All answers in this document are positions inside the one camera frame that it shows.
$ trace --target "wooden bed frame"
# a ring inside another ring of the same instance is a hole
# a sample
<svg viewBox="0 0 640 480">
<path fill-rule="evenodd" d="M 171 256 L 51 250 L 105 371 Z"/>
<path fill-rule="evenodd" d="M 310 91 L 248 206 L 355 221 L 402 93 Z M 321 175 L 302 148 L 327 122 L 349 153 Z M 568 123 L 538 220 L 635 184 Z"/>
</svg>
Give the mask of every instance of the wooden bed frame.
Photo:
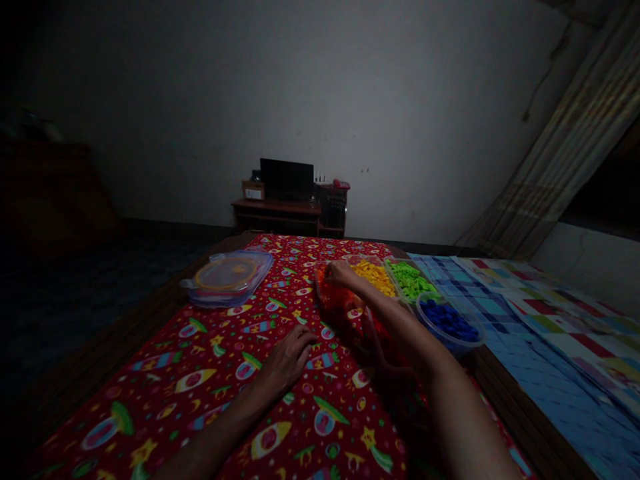
<svg viewBox="0 0 640 480">
<path fill-rule="evenodd" d="M 192 277 L 210 255 L 242 249 L 255 237 L 256 234 L 244 233 L 219 242 L 27 388 L 20 400 L 5 410 L 8 428 L 19 436 L 14 445 L 16 455 L 27 454 L 41 445 L 186 304 L 187 294 L 179 286 L 181 279 Z M 400 249 L 389 249 L 398 258 L 408 258 Z M 470 366 L 540 478 L 597 478 L 486 346 L 474 352 Z"/>
</svg>

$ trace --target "computer monitor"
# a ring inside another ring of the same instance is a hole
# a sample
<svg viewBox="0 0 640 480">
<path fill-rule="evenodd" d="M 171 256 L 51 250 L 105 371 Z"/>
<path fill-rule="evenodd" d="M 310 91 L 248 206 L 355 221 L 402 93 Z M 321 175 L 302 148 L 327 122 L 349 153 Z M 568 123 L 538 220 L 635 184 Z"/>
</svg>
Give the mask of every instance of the computer monitor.
<svg viewBox="0 0 640 480">
<path fill-rule="evenodd" d="M 267 198 L 308 201 L 313 195 L 313 165 L 261 158 L 260 170 Z"/>
</svg>

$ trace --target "blue checkered blanket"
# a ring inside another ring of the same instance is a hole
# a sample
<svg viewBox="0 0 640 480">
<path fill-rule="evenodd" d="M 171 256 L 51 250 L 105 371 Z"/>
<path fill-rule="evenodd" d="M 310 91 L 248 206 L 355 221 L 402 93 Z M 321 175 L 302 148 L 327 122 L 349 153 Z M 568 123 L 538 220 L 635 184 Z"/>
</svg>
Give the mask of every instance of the blue checkered blanket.
<svg viewBox="0 0 640 480">
<path fill-rule="evenodd" d="M 600 388 L 453 257 L 409 256 L 438 290 L 475 312 L 488 348 L 598 477 L 640 479 L 640 431 Z"/>
</svg>

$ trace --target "green beads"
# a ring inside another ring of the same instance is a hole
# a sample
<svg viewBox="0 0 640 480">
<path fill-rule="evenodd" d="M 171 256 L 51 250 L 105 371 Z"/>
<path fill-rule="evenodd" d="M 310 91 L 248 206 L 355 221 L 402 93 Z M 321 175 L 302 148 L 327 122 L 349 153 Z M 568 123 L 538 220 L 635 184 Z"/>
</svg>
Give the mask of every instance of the green beads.
<svg viewBox="0 0 640 480">
<path fill-rule="evenodd" d="M 392 263 L 387 260 L 387 264 L 409 300 L 416 300 L 425 291 L 437 294 L 436 288 L 424 278 L 420 270 L 405 262 Z"/>
</svg>

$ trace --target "red patterned tablecloth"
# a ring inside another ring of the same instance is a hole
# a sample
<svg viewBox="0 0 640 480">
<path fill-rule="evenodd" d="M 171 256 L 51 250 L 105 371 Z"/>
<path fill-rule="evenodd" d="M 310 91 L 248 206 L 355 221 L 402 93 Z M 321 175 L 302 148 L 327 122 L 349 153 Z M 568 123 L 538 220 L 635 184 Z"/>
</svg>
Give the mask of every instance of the red patterned tablecloth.
<svg viewBox="0 0 640 480">
<path fill-rule="evenodd" d="M 222 479 L 439 478 L 443 465 L 425 397 L 414 381 L 376 376 L 360 311 L 336 321 L 318 309 L 317 260 L 384 258 L 386 246 L 261 235 L 248 247 L 275 262 L 236 309 L 186 305 L 38 450 L 46 478 L 145 479 L 249 384 L 296 324 L 321 339 L 294 388 L 264 416 L 218 474 Z M 349 331 L 332 325 L 351 324 Z M 524 478 L 533 478 L 483 397 Z"/>
</svg>

